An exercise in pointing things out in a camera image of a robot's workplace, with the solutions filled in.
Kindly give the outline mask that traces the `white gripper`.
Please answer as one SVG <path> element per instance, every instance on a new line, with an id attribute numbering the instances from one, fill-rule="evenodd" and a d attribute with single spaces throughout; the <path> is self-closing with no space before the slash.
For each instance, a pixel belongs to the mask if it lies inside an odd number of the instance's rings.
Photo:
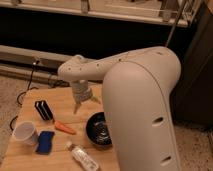
<path id="1" fill-rule="evenodd" d="M 81 102 L 91 98 L 91 101 L 101 104 L 97 97 L 93 96 L 92 89 L 89 87 L 87 80 L 73 81 L 71 83 L 73 97 L 77 103 L 74 105 L 73 113 L 76 114 L 81 107 Z"/>

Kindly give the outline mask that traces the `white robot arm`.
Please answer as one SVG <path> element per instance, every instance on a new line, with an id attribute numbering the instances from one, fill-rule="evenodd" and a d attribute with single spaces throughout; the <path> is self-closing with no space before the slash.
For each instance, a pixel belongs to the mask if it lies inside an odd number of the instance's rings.
<path id="1" fill-rule="evenodd" d="M 120 171 L 182 171 L 170 110 L 181 64 L 170 49 L 130 50 L 100 60 L 75 55 L 58 68 L 76 102 L 101 80 L 102 104 Z"/>

